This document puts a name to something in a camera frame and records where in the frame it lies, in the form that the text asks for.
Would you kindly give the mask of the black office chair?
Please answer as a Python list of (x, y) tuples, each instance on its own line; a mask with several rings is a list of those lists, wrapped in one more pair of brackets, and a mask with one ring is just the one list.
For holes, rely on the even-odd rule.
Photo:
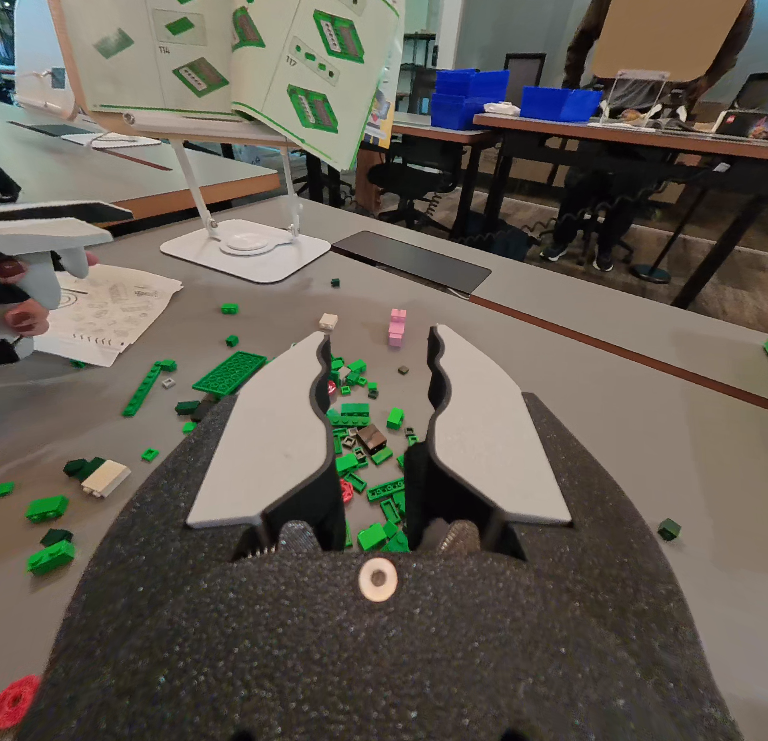
[(382, 194), (398, 197), (398, 207), (379, 212), (377, 218), (391, 224), (403, 222), (410, 229), (428, 226), (447, 232), (448, 227), (435, 220), (434, 212), (442, 196), (458, 186), (464, 149), (460, 144), (456, 151), (432, 159), (387, 160), (372, 167), (369, 182)]

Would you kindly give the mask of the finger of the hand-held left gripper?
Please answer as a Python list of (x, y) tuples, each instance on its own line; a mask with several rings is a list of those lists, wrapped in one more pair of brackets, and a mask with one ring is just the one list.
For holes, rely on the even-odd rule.
[(1, 222), (1, 252), (61, 252), (110, 243), (106, 229), (82, 220), (9, 220)]
[(101, 201), (2, 203), (1, 221), (75, 218), (86, 223), (119, 223), (134, 220), (129, 208)]

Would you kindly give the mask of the green rectangular plate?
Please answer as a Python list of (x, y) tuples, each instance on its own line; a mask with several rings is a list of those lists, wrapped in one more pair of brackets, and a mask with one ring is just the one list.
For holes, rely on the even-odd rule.
[(222, 399), (235, 394), (268, 362), (266, 356), (236, 351), (192, 384), (192, 389)]

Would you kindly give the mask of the white metal stand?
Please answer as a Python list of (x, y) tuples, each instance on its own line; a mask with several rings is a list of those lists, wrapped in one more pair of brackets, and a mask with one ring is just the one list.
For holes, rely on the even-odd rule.
[(165, 242), (160, 246), (164, 255), (266, 285), (289, 278), (330, 251), (331, 245), (326, 240), (300, 233), (300, 204), (293, 189), (286, 140), (282, 140), (277, 148), (286, 176), (291, 217), (288, 228), (276, 228), (244, 218), (218, 220), (212, 217), (183, 143), (171, 140), (170, 145), (194, 198), (203, 228)]
[(34, 125), (48, 135), (96, 150), (141, 148), (160, 141), (109, 132), (82, 111), (64, 66), (47, 0), (16, 0), (14, 6), (14, 100), (56, 122)]

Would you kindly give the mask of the instruction page on wooden board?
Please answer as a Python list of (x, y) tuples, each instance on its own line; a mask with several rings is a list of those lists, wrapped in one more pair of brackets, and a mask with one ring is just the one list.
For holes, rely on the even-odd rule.
[(85, 108), (262, 124), (350, 167), (395, 0), (49, 0)]

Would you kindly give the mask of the heap of green toy bricks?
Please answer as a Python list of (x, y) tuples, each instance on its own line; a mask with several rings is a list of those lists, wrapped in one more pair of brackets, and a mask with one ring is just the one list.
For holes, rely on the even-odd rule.
[[(336, 367), (332, 369), (332, 380), (339, 379), (342, 381), (341, 376), (345, 367), (342, 365), (342, 361), (334, 360), (333, 365), (339, 363), (339, 371), (336, 371)], [(363, 361), (353, 362), (347, 367), (351, 372), (343, 379), (339, 384), (338, 390), (342, 397), (347, 396), (351, 392), (351, 386), (359, 385), (366, 386), (368, 389), (368, 397), (372, 400), (377, 400), (379, 397), (379, 387), (376, 382), (368, 382), (364, 380), (362, 371), (366, 366)], [(386, 420), (387, 432), (379, 429), (385, 436), (397, 435), (401, 430), (405, 422), (405, 411), (398, 407), (393, 407), (389, 411)], [(340, 478), (348, 480), (355, 489), (357, 494), (365, 494), (369, 487), (378, 485), (370, 485), (367, 481), (364, 481), (360, 477), (360, 470), (369, 466), (372, 462), (376, 467), (386, 463), (394, 456), (394, 451), (388, 442), (386, 448), (382, 448), (379, 452), (373, 456), (369, 455), (365, 449), (361, 446), (359, 439), (357, 438), (357, 430), (365, 427), (371, 423), (371, 413), (369, 403), (360, 402), (342, 402), (338, 407), (331, 407), (326, 412), (326, 417), (329, 419), (332, 426), (332, 442), (333, 450), (336, 454), (335, 464), (336, 471)], [(88, 470), (90, 473), (98, 467), (105, 459), (94, 458), (92, 461), (86, 461), (85, 459), (78, 459), (76, 461), (70, 461), (65, 470), (77, 475), (85, 475)], [(49, 512), (45, 514), (48, 517), (61, 516), (66, 511), (68, 505), (68, 499), (64, 496), (53, 497), (48, 499), (39, 500), (39, 503), (35, 501), (32, 506), (42, 506), (43, 501), (51, 506), (53, 511), (49, 509)], [(394, 495), (394, 497), (383, 499), (376, 502), (370, 502), (371, 504), (378, 504), (382, 509), (382, 513), (385, 517), (385, 521), (381, 524), (371, 524), (364, 530), (361, 530), (357, 534), (357, 541), (362, 551), (383, 551), (390, 553), (406, 553), (408, 549), (408, 540), (405, 534), (405, 522), (406, 522), (406, 496), (405, 491)], [(34, 575), (43, 575), (51, 572), (58, 567), (67, 565), (74, 559), (75, 551), (74, 544), (72, 544), (72, 533), (64, 531), (63, 529), (50, 529), (44, 536), (47, 543), (43, 544), (43, 548), (32, 554), (27, 560), (27, 572), (31, 572)]]

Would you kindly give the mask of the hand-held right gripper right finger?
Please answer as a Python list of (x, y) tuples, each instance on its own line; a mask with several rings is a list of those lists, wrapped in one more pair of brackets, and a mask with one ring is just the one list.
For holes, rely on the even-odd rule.
[(514, 526), (569, 526), (571, 512), (518, 384), (446, 324), (429, 329), (423, 441), (404, 454), (406, 535), (468, 523), (481, 549), (523, 554)]

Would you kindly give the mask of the long green plate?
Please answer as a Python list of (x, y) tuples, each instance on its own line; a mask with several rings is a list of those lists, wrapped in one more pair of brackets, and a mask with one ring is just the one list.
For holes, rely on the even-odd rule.
[(129, 402), (121, 411), (121, 415), (124, 418), (133, 418), (138, 413), (139, 409), (141, 408), (144, 401), (148, 397), (150, 390), (153, 388), (155, 382), (158, 380), (161, 371), (162, 371), (162, 361), (154, 362), (150, 370), (148, 371), (148, 373), (144, 376), (142, 381), (139, 383), (139, 386), (131, 396)]

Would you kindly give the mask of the black tablet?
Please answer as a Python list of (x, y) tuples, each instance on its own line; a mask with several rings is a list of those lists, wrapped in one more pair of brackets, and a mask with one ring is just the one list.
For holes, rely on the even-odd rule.
[(492, 274), (489, 268), (369, 230), (334, 242), (331, 249), (370, 266), (384, 266), (464, 294), (474, 293)]

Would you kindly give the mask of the blue plastic bin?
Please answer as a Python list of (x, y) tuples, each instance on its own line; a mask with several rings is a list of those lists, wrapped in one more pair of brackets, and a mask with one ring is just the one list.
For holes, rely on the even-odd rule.
[(522, 93), (520, 117), (550, 122), (584, 123), (595, 116), (600, 90), (569, 90), (526, 86)]
[(437, 70), (430, 102), (431, 126), (474, 129), (474, 116), (484, 113), (486, 103), (505, 100), (509, 78), (508, 70)]

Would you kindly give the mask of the white printed paper bag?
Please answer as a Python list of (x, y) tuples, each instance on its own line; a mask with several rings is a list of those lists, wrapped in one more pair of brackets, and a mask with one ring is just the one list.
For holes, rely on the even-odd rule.
[(108, 368), (166, 309), (183, 283), (149, 272), (99, 264), (79, 279), (57, 272), (60, 305), (34, 351)]

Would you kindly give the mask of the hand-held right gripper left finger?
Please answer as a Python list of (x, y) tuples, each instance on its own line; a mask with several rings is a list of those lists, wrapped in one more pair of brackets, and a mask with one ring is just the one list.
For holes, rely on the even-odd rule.
[(286, 523), (302, 521), (324, 551), (345, 548), (326, 416), (330, 366), (330, 335), (317, 331), (244, 384), (187, 515), (189, 528), (249, 526), (272, 544)]

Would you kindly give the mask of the table with wooden edge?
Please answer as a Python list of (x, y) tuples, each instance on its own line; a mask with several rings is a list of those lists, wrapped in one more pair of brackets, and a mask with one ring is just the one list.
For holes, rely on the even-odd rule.
[(766, 140), (494, 114), (476, 115), (474, 121), (497, 134), (502, 144), (498, 171), (485, 205), (487, 233), (497, 225), (513, 160), (546, 162), (584, 171), (626, 172), (655, 186), (675, 182), (748, 196), (744, 208), (678, 292), (671, 303), (676, 308), (691, 306), (766, 211)]

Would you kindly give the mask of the adjoining grey desk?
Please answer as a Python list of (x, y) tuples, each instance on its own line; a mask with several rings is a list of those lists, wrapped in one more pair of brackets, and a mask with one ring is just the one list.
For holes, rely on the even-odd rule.
[(767, 407), (766, 335), (592, 282), (485, 255), (470, 301), (705, 389)]

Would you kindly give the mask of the person's left hand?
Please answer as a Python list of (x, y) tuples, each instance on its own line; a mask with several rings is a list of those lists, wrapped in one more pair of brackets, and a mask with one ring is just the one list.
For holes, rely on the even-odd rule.
[(49, 310), (20, 287), (27, 267), (13, 256), (1, 254), (2, 324), (21, 336), (36, 336), (48, 330)]

